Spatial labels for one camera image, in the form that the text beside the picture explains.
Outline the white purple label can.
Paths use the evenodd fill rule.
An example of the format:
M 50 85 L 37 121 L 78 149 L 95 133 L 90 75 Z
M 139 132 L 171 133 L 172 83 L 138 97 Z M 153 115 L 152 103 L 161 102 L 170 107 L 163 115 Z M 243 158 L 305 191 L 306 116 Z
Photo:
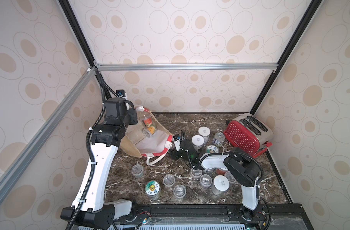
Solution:
M 192 141 L 192 145 L 196 151 L 200 151 L 205 143 L 205 140 L 201 135 L 193 136 L 191 141 Z

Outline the red content clear jar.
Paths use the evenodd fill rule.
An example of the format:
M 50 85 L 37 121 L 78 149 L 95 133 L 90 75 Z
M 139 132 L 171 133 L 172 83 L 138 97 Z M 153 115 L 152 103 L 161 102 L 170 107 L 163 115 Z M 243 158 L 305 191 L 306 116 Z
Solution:
M 190 171 L 191 177 L 196 180 L 200 179 L 202 174 L 203 174 L 203 171 L 200 169 L 191 169 Z

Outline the orange label seed jar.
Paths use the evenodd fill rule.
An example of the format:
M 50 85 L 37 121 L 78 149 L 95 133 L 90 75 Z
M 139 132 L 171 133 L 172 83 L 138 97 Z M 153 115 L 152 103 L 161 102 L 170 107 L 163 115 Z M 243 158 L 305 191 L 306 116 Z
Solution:
M 209 145 L 206 147 L 206 153 L 219 153 L 219 149 L 214 145 Z

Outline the large white lid canister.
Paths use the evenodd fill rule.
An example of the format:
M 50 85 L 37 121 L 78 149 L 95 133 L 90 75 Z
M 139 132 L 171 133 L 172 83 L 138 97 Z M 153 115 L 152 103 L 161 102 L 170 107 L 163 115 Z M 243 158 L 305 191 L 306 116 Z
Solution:
M 211 131 L 208 127 L 203 126 L 198 129 L 198 134 L 203 137 L 204 144 L 206 144 L 208 142 Z

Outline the red orange jar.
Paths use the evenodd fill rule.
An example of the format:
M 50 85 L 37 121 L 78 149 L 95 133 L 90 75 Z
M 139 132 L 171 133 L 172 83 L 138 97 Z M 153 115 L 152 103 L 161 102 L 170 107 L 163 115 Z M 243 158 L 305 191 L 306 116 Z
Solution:
M 143 121 L 145 127 L 150 127 L 151 125 L 153 125 L 153 121 L 152 121 L 152 116 L 151 115 L 144 115 L 141 120 Z

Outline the clear jar front row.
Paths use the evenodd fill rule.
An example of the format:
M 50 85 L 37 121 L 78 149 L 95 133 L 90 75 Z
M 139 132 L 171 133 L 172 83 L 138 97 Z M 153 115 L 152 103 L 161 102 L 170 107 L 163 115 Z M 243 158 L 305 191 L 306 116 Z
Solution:
M 212 177 L 208 174 L 201 175 L 199 182 L 202 187 L 209 188 L 212 186 Z

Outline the burlap canvas bag red lining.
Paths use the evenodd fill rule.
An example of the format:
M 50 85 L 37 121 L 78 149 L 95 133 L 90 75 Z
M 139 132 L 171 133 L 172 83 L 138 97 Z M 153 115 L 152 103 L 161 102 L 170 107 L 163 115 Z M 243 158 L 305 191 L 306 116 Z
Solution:
M 161 161 L 172 147 L 173 134 L 171 134 L 154 116 L 154 114 L 144 106 L 136 107 L 138 123 L 129 125 L 126 135 L 121 141 L 120 148 L 133 157 L 146 157 L 146 164 L 152 166 Z M 145 127 L 141 118 L 144 115 L 151 115 L 153 125 L 157 131 L 151 138 L 144 136 L 142 130 Z

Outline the white lid purple jar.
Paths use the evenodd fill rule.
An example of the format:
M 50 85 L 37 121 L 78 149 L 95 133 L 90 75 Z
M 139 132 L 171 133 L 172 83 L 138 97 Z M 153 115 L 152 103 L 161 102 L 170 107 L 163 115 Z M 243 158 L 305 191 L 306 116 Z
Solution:
M 229 180 L 223 175 L 217 175 L 213 180 L 211 190 L 214 195 L 219 196 L 225 193 L 229 189 L 229 187 Z

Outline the yellow green lid jar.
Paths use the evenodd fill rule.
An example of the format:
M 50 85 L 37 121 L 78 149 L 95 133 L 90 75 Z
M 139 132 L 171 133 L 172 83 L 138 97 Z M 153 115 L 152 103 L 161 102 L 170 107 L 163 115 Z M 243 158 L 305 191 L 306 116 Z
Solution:
M 144 188 L 145 194 L 150 200 L 158 200 L 161 196 L 161 186 L 157 181 L 149 181 Z

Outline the green floral label jar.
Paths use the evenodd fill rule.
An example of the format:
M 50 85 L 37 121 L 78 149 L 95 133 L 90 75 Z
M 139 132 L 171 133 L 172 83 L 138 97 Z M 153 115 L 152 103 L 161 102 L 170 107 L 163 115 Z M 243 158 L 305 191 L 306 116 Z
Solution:
M 141 178 L 144 175 L 144 168 L 140 164 L 136 164 L 132 167 L 131 173 L 135 178 Z

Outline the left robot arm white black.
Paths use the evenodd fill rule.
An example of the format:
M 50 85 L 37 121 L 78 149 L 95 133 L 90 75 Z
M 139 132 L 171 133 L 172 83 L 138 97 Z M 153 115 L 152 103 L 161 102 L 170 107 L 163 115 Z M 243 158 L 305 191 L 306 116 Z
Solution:
M 105 83 L 99 71 L 97 80 L 102 94 L 102 111 L 89 128 L 85 145 L 89 155 L 87 169 L 80 189 L 71 206 L 63 208 L 61 219 L 67 221 L 67 230 L 84 226 L 107 230 L 121 217 L 133 218 L 135 203 L 119 199 L 105 203 L 105 186 L 112 161 L 130 125 L 138 123 L 134 105 L 127 100 L 124 90 L 115 93 Z

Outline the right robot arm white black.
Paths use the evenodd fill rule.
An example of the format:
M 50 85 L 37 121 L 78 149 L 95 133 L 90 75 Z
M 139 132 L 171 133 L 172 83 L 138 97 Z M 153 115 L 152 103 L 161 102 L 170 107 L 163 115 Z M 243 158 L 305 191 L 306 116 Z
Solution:
M 192 143 L 182 138 L 172 142 L 170 157 L 173 160 L 181 158 L 196 170 L 213 168 L 228 170 L 242 188 L 241 213 L 245 217 L 256 216 L 260 200 L 260 183 L 265 177 L 265 172 L 261 164 L 241 148 L 235 147 L 223 153 L 205 153 L 200 157 Z

